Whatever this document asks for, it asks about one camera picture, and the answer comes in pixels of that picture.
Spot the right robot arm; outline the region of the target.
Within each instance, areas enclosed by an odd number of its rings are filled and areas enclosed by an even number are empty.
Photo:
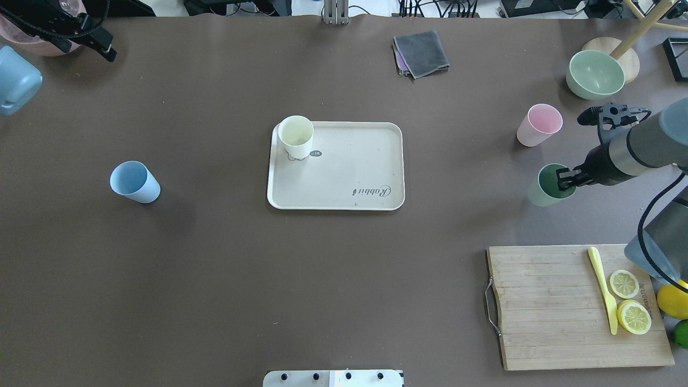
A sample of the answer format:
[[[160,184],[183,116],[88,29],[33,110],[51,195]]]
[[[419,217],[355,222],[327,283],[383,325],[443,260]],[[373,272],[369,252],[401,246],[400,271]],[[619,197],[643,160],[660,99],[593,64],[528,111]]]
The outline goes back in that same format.
[[[614,186],[673,168],[662,189],[644,209],[626,257],[664,285],[686,292],[686,98],[659,113],[609,102],[581,113],[580,125],[597,128],[599,145],[582,164],[554,174],[559,191],[600,184]]]

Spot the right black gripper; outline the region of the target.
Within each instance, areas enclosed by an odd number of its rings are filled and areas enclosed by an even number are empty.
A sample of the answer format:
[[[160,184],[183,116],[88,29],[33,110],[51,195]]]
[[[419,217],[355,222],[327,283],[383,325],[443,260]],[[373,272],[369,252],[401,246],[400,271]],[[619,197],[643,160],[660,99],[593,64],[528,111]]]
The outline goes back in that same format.
[[[612,186],[651,171],[651,167],[634,156],[628,145],[632,127],[650,115],[649,109],[628,107],[615,102],[592,107],[581,113],[577,118],[578,124],[596,124],[600,145],[588,153],[577,169],[556,170],[558,190],[566,191],[593,184]]]

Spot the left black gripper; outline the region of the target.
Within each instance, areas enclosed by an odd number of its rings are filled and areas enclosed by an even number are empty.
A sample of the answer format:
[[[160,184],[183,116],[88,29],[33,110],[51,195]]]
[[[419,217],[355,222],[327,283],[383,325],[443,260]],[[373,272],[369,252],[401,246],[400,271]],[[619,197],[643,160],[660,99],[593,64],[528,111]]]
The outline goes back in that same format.
[[[72,16],[62,9],[59,1],[2,1],[2,15],[24,33],[51,42],[61,51],[75,51],[90,47],[104,59],[112,62],[117,52],[112,47],[113,36],[102,27],[110,13],[111,2],[99,22],[88,13]]]

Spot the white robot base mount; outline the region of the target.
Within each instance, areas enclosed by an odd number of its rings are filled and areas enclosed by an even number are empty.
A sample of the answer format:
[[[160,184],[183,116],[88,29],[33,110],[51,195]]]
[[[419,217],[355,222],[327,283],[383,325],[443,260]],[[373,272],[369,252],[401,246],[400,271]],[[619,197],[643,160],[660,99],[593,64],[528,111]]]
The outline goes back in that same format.
[[[263,386],[404,386],[401,370],[275,370],[263,378]]]

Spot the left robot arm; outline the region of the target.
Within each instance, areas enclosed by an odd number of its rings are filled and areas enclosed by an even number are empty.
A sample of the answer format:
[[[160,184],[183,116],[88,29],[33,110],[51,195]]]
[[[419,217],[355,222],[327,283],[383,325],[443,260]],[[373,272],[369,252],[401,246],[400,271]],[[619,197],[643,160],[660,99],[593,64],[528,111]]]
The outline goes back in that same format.
[[[2,1],[2,16],[27,36],[39,37],[61,54],[73,46],[89,47],[112,62],[117,52],[113,36],[103,24],[110,14],[111,2],[99,21],[86,12],[72,15],[59,1]],[[9,117],[36,95],[42,85],[42,74],[12,47],[3,46],[1,53],[2,116]]]

